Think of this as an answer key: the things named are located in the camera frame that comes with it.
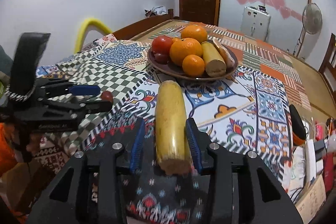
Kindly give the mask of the left hand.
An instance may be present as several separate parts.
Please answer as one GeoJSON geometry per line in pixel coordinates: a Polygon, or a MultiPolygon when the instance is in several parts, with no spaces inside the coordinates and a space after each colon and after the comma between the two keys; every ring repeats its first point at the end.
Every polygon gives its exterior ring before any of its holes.
{"type": "Polygon", "coordinates": [[[35,155],[40,150],[40,143],[43,136],[44,135],[40,133],[22,133],[15,131],[11,134],[11,142],[12,144],[21,144],[20,137],[27,137],[29,142],[26,145],[26,151],[35,155]]]}

